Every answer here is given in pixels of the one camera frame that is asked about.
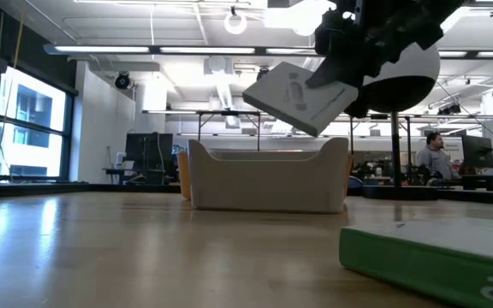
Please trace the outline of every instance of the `green book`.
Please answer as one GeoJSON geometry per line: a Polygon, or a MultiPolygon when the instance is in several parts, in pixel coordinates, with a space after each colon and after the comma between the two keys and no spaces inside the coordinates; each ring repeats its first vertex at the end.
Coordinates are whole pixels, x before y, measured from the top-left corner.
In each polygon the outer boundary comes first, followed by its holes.
{"type": "Polygon", "coordinates": [[[465,307],[493,307],[493,221],[444,219],[343,228],[348,269],[465,307]]]}

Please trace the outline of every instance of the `cardboard box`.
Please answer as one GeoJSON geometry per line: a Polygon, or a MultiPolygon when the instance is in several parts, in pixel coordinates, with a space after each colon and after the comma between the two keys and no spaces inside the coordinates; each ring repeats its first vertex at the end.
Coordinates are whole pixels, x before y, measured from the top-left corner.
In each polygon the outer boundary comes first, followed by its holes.
{"type": "Polygon", "coordinates": [[[308,88],[312,71],[282,62],[243,92],[246,103],[319,136],[359,96],[353,86],[334,82],[308,88]]]}

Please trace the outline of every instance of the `security camera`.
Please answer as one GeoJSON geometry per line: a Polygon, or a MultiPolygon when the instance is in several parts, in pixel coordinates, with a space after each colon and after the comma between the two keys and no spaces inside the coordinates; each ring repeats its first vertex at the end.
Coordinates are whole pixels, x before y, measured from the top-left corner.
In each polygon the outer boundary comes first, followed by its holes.
{"type": "Polygon", "coordinates": [[[128,90],[133,86],[130,80],[129,72],[119,72],[119,76],[116,78],[116,87],[120,90],[128,90]]]}

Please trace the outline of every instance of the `person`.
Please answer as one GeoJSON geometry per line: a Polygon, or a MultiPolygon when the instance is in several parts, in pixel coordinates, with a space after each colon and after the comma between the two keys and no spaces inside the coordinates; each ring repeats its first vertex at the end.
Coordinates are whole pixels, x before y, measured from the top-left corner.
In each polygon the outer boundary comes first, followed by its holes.
{"type": "Polygon", "coordinates": [[[439,133],[430,133],[426,140],[427,146],[418,152],[416,161],[418,167],[425,166],[430,172],[438,171],[445,180],[460,177],[454,168],[448,155],[442,151],[444,140],[439,133]]]}

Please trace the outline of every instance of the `wooden table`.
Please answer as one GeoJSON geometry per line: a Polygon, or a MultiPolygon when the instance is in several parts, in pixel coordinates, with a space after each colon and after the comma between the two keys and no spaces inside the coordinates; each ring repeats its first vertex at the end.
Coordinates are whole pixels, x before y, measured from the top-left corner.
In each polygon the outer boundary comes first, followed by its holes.
{"type": "Polygon", "coordinates": [[[466,190],[483,187],[487,192],[493,192],[493,175],[463,175],[461,185],[466,190]]]}
{"type": "Polygon", "coordinates": [[[0,307],[440,307],[343,269],[341,226],[493,219],[486,204],[346,204],[302,215],[197,211],[171,193],[0,199],[0,307]]]}

